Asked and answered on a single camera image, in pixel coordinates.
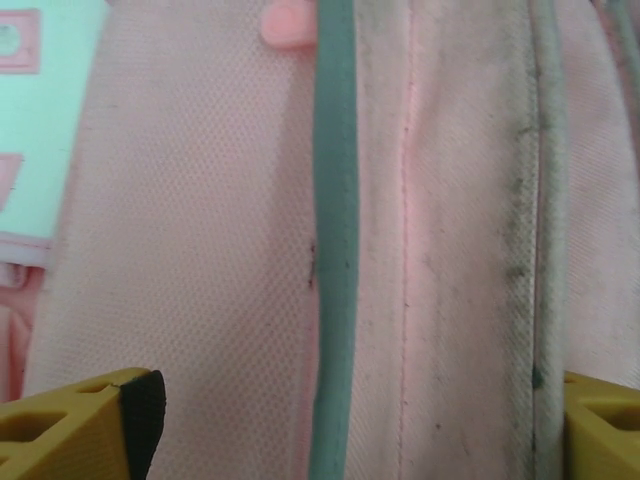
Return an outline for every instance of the yellow clamp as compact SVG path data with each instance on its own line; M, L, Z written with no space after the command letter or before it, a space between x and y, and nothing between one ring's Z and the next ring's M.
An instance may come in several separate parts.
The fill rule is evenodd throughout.
M141 480L164 421L160 372L129 368L0 405L0 480Z
M566 480L640 479L640 391L566 373Z

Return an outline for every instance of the pink label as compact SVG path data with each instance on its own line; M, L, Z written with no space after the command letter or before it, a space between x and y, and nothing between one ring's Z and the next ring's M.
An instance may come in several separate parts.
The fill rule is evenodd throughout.
M0 210L4 209L22 165L19 153L0 153Z
M40 70L40 10L0 10L0 74Z

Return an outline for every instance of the gray trim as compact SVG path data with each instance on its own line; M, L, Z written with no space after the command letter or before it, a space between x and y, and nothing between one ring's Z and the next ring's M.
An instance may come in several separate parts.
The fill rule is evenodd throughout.
M562 478L564 324L567 314L568 140L560 35L553 0L529 0L539 109L534 324L534 475Z

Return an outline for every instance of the pink plastic button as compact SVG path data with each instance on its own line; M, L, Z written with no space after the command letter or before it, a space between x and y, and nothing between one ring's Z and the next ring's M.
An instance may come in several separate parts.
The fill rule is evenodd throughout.
M19 153L0 153L0 211L4 208L22 165Z
M274 48L316 44L316 5L310 0L276 0L262 12L262 38Z
M40 11L0 10L0 74L40 70Z

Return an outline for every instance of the stitched seam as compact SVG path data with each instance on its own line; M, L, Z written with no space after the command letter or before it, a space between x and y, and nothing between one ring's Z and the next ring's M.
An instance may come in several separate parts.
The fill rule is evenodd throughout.
M406 370L407 370L407 304L408 304L408 263L409 263L409 218L408 218L408 199L407 199L407 163L409 161L409 142L410 130L414 123L414 115L412 110L413 97L415 92L415 68L414 68L414 52L415 52L415 22L414 22L414 4L413 0L409 0L409 45L408 45L408 69L409 81L407 85L407 113L402 131L401 153L400 153L400 169L401 169L401 191L402 191L402 209L403 209L403 239L402 239L402 366L400 373L400 425L398 428L398 479L403 477L404 459L402 455L404 443L404 426L405 426L405 397L406 397Z
M529 22L531 28L531 45L534 53L534 61L535 61L535 87L534 87L534 95L536 97L536 122L538 127L540 127L541 120L541 104L540 104L540 89L542 88L540 85L540 60L538 58L538 44L537 44L537 35L538 32L535 28L535 5L536 0L528 0L527 1L527 12L529 15ZM542 205L542 142L543 142L543 129L538 128L538 139L537 139L537 152L535 154L535 159L538 162L538 181L537 181L537 192L535 196L535 232L534 232L534 261L533 261L533 312L532 312L532 365L531 370L533 372L534 369L540 367L540 352L538 349L539 346L539 332L538 332L538 320L540 315L540 304L539 304L539 295L540 295L540 277L539 277L539 269L540 269L540 241L541 241L541 221L543 212L541 211ZM531 476L532 478L536 478L536 432L537 432L537 417L538 417L538 402L536 400L536 390L531 388L531 451L532 451L532 462L531 462Z

